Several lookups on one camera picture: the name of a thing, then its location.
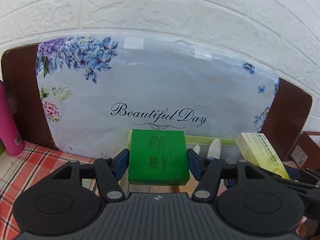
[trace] pink cylinder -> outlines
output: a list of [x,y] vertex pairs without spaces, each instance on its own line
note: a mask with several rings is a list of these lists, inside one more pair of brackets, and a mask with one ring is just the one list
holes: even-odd
[[20,154],[25,142],[22,140],[17,126],[14,123],[10,112],[7,97],[5,95],[4,86],[0,80],[0,139],[6,147],[8,153],[12,156]]

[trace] ridged gray plastic panel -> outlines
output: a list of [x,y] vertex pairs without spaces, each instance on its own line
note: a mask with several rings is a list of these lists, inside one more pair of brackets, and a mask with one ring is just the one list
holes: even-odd
[[122,203],[105,206],[86,228],[65,236],[42,237],[27,232],[16,240],[297,240],[290,233],[277,237],[243,234],[226,225],[208,204],[191,201],[185,193],[132,193]]

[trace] brown board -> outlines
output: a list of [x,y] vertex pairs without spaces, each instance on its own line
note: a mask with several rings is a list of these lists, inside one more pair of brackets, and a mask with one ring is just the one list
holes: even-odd
[[[24,140],[56,149],[42,108],[36,79],[37,44],[6,51],[1,59],[7,91],[17,102],[14,120]],[[281,160],[289,152],[309,115],[312,97],[295,85],[280,79],[261,132],[266,135]]]

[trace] red checkered tablecloth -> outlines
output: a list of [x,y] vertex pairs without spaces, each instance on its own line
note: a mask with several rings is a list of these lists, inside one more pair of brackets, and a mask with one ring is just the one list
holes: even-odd
[[[19,228],[12,215],[12,204],[18,195],[69,160],[93,163],[94,159],[51,150],[26,142],[17,156],[4,152],[0,156],[0,240],[14,239]],[[83,186],[97,193],[94,179],[84,179]]]

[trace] pink flower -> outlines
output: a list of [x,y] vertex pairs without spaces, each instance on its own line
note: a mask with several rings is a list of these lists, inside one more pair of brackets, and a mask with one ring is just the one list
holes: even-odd
[[54,117],[54,118],[60,117],[60,114],[55,104],[48,101],[43,101],[42,106],[43,106],[44,113],[47,117]]

